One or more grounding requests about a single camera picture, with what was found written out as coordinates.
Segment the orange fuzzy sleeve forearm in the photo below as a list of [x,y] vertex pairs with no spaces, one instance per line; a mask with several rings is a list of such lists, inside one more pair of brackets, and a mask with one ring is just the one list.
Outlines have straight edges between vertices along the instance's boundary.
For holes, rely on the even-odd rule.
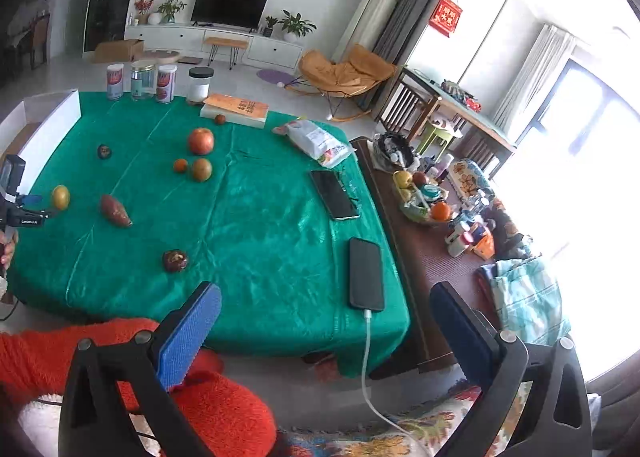
[[268,455],[277,438],[270,408],[223,371],[219,356],[203,349],[170,397],[214,455]]

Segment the person's left hand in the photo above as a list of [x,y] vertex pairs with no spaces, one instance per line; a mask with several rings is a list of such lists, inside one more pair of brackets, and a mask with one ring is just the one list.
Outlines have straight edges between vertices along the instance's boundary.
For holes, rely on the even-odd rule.
[[1,276],[6,277],[6,273],[11,266],[15,249],[20,236],[17,231],[13,231],[11,234],[7,232],[0,233],[0,245],[1,245]]

